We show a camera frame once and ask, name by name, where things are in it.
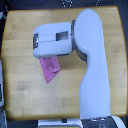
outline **wooden table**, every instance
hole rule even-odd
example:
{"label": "wooden table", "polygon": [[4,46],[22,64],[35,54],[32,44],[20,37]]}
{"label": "wooden table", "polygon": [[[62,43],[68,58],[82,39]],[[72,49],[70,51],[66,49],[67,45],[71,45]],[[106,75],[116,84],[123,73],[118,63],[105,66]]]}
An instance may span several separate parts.
{"label": "wooden table", "polygon": [[[73,52],[58,57],[61,71],[46,84],[33,56],[38,25],[72,21],[85,8],[10,11],[2,42],[5,111],[10,120],[79,117],[79,85],[86,64]],[[100,16],[111,88],[112,115],[127,113],[127,61],[124,34],[116,7],[93,8]]]}

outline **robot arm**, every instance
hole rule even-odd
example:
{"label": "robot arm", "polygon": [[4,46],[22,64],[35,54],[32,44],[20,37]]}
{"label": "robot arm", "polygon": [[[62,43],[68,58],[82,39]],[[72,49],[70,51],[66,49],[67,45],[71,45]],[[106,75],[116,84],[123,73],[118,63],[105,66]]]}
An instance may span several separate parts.
{"label": "robot arm", "polygon": [[75,41],[78,55],[83,58],[87,54],[87,71],[79,90],[80,118],[110,117],[110,88],[101,20],[96,12],[86,9],[78,15],[73,28],[74,33],[69,22],[37,27],[33,54],[36,58],[69,55]]}

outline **table surface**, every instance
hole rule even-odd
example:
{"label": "table surface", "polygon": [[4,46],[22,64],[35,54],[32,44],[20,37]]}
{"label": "table surface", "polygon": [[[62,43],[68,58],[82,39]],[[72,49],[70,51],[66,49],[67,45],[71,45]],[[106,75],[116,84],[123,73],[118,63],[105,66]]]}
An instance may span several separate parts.
{"label": "table surface", "polygon": [[[2,42],[1,61],[5,111],[10,120],[79,117],[79,85],[86,64],[73,52],[58,57],[61,71],[46,84],[33,57],[33,31],[38,25],[76,19],[85,8],[10,11]],[[95,7],[105,40],[112,115],[127,113],[127,59],[122,24],[116,7]]]}

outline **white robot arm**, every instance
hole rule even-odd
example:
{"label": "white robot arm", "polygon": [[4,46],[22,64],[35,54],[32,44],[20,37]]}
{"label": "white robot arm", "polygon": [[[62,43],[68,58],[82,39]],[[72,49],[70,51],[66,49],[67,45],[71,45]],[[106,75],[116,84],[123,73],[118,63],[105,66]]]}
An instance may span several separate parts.
{"label": "white robot arm", "polygon": [[[111,117],[103,29],[95,11],[83,10],[72,27],[64,22],[41,25],[34,30],[33,54],[36,58],[69,55],[73,49],[83,60],[87,55],[87,71],[79,90],[80,119],[86,122]],[[120,118],[113,118],[115,122],[117,119],[122,122]],[[123,122],[117,127],[125,128]]]}

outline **pink cloth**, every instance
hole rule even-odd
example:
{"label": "pink cloth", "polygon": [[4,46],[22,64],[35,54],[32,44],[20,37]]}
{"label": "pink cloth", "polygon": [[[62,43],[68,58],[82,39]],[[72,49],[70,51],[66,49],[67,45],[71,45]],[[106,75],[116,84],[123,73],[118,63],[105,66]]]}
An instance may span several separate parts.
{"label": "pink cloth", "polygon": [[49,83],[60,71],[57,57],[41,58],[40,63],[45,75],[46,82]]}

